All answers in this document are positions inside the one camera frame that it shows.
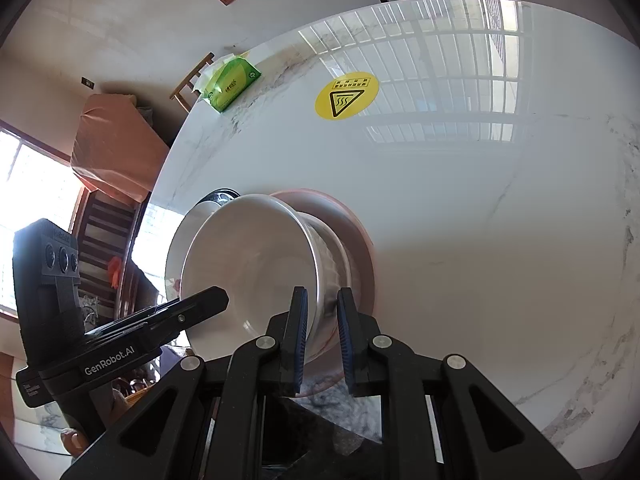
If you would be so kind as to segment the person's left hand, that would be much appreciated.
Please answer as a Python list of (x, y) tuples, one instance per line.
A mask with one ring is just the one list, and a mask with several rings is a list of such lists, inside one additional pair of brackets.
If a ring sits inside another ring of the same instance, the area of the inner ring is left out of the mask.
[(66, 428), (61, 432), (61, 441), (67, 452), (73, 457), (79, 457), (89, 447), (86, 437), (73, 428)]

